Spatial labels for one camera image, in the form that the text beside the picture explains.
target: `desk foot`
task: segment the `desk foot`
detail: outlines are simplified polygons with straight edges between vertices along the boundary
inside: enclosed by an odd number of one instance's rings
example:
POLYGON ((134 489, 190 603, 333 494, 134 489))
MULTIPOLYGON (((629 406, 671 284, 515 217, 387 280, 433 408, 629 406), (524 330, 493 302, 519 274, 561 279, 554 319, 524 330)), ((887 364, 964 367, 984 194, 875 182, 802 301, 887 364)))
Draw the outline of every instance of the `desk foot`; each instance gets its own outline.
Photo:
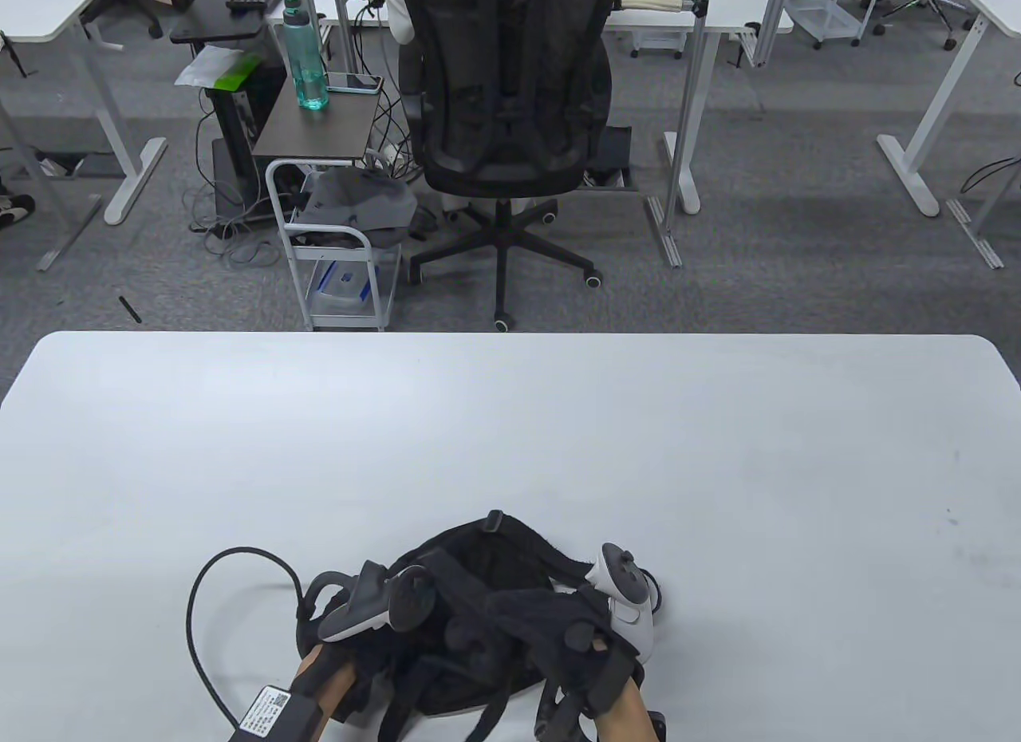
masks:
POLYGON ((670 264, 671 268, 681 267, 681 254, 674 241, 674 235, 671 232, 664 232, 666 214, 663 212, 663 203, 660 202, 659 196, 646 196, 645 206, 647 206, 649 217, 652 219, 652 232, 659 236, 664 253, 667 253, 667 263, 670 264))
MULTIPOLYGON (((673 130, 667 130, 663 134, 664 144, 667 144, 667 154, 670 161, 674 161, 674 145, 677 144, 677 134, 673 130)), ((698 190, 695 188, 695 180, 691 176, 691 168, 681 165, 681 172, 677 177, 677 188, 681 192, 681 206, 688 215, 697 215, 701 209, 701 200, 698 198, 698 190)))
POLYGON ((44 256, 39 260, 39 263, 36 264, 37 271, 48 270, 48 268, 53 265, 53 261, 57 259, 59 254, 64 252, 67 247, 71 246, 75 240, 78 239, 78 236, 85 231, 85 228, 88 227, 93 217, 96 216, 96 213, 99 212, 99 205, 102 205, 102 196, 89 195, 89 209, 85 212, 85 215, 81 220, 76 221, 76 224, 66 229, 63 234, 57 237, 57 241, 53 246, 53 249, 49 253, 44 254, 44 256))
POLYGON ((908 194, 911 195, 911 199, 914 199, 915 205, 918 206, 923 215, 929 217, 939 215, 939 203, 936 202, 936 198, 929 191, 929 187, 926 187, 922 176, 919 176, 917 172, 909 172, 904 148, 901 147, 895 137, 877 136, 876 143, 883 150, 886 159, 889 159, 890 165, 893 165, 894 172, 897 174, 897 178, 904 184, 904 188, 907 188, 908 194))
POLYGON ((972 245, 975 246, 975 250, 978 254, 982 256, 982 260, 985 261, 989 268, 995 270, 995 268, 1003 268, 1004 262, 1000 258, 996 251, 992 249, 989 245, 989 241, 973 232, 971 229, 971 216, 968 215, 968 211, 964 209, 964 205, 958 201, 958 199, 949 199, 946 202, 946 209, 951 210, 951 213, 957 218, 958 224, 961 225, 961 229, 964 230, 965 234, 968 235, 968 239, 971 240, 972 245))
POLYGON ((130 176, 129 174, 129 177, 125 178, 124 183, 120 184, 116 193, 110 198, 110 202, 106 205, 106 210, 103 213, 103 220, 107 225, 116 227, 117 224, 124 224, 125 217, 128 217, 129 210, 135 204, 135 199, 138 199, 139 192, 145 187, 146 181, 149 181, 152 170, 156 167, 156 162, 159 162, 159 158, 162 157, 164 151, 166 151, 166 139, 163 139, 163 137, 150 139, 145 147, 142 148, 142 154, 140 155, 142 170, 137 176, 130 176))

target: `chair caster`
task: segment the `chair caster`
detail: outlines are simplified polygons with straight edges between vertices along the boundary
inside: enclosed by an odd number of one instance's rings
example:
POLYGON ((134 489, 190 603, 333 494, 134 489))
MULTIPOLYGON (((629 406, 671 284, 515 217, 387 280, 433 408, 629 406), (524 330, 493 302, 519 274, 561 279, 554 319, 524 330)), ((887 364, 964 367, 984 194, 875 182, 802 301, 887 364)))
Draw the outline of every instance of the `chair caster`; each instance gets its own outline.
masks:
POLYGON ((514 330, 514 319, 510 318, 510 314, 496 311, 493 315, 493 327, 496 328, 497 333, 509 333, 510 330, 514 330))

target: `chair base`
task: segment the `chair base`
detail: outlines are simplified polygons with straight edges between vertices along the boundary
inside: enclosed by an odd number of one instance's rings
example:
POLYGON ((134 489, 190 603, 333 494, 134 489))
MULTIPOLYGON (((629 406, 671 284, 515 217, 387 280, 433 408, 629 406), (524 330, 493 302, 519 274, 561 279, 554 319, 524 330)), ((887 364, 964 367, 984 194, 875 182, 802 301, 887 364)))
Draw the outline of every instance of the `chair base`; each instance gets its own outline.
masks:
POLYGON ((553 245, 540 236, 525 231, 526 227, 534 221, 543 220, 543 224, 552 224, 556 217, 556 199, 547 199, 546 202, 539 203, 517 215, 510 212, 510 202, 507 199, 499 199, 496 202, 495 216, 476 210, 473 206, 467 206, 459 212, 477 221, 481 229, 449 243, 449 245, 443 245, 435 250, 427 250, 425 253, 412 256, 408 260, 408 282, 411 285, 422 284, 422 264, 424 263, 432 263, 432 261, 442 260, 444 257, 467 253, 468 250, 479 250, 481 247, 496 247, 496 308, 493 312, 493 326, 500 333, 507 333, 514 329, 514 318, 504 310, 507 250, 510 247, 532 250, 533 253, 543 257, 549 257, 551 260, 580 268, 588 287, 595 289, 595 287, 602 285, 602 275, 587 257, 581 257, 580 254, 572 253, 565 247, 553 245))

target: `water bottle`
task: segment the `water bottle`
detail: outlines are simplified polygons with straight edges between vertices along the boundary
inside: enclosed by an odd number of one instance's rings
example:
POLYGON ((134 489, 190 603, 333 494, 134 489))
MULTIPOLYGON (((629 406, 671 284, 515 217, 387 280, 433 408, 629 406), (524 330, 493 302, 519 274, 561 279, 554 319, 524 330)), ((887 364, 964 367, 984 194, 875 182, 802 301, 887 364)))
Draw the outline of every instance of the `water bottle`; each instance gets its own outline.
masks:
POLYGON ((291 62, 291 78, 298 104, 315 111, 330 103, 326 70, 320 56, 315 28, 299 0, 284 0, 284 45, 291 62))

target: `black shoe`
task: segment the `black shoe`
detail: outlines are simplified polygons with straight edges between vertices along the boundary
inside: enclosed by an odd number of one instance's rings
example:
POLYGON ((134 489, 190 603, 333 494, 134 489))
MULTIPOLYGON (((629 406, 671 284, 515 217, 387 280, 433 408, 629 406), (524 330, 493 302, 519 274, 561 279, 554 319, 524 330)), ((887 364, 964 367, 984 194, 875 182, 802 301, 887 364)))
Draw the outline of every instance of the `black shoe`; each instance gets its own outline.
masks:
POLYGON ((13 227, 36 211, 36 201, 29 195, 0 195, 0 229, 13 227))

